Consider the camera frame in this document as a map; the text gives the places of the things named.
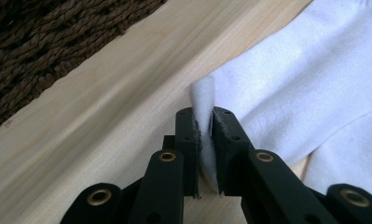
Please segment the white cloth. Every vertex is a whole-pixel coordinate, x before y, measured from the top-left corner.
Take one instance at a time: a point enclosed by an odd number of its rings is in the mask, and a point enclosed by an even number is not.
[[[229,109],[256,148],[288,165],[313,151],[309,187],[325,193],[348,183],[372,193],[372,1],[314,0],[280,32],[194,83],[191,97],[199,123],[210,122],[207,107]],[[214,159],[211,147],[201,159]],[[214,167],[203,168],[215,179]]]

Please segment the brown wicker basket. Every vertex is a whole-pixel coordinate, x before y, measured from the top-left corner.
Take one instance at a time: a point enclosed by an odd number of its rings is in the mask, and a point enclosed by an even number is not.
[[[0,0],[0,125],[165,0]]]

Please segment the wooden surface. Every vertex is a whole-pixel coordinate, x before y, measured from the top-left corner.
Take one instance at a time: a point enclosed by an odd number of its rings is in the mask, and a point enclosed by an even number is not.
[[[293,19],[310,0],[169,0],[0,128],[0,223],[59,223],[84,188],[141,177],[189,84]],[[301,176],[305,161],[294,169]],[[201,184],[185,223],[245,223]]]

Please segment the metal ring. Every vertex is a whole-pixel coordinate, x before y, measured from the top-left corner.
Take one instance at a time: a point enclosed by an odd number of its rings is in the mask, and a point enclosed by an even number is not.
[[[174,161],[174,159],[176,159],[176,155],[171,152],[164,152],[159,155],[159,159],[161,161]]]
[[[273,157],[266,152],[258,152],[256,156],[261,161],[273,161]]]
[[[87,202],[92,206],[98,206],[110,200],[112,193],[109,189],[97,189],[87,198]]]
[[[342,198],[353,205],[359,207],[368,207],[370,204],[366,196],[352,189],[342,189],[339,193]]]

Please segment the light wood tabletop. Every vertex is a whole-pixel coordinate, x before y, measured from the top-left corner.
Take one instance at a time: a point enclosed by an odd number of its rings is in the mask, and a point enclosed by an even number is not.
[[[59,223],[86,187],[144,175],[189,84],[290,22],[310,0],[169,0],[0,128],[0,223]],[[293,167],[302,176],[306,161]],[[185,223],[245,223],[200,184]]]

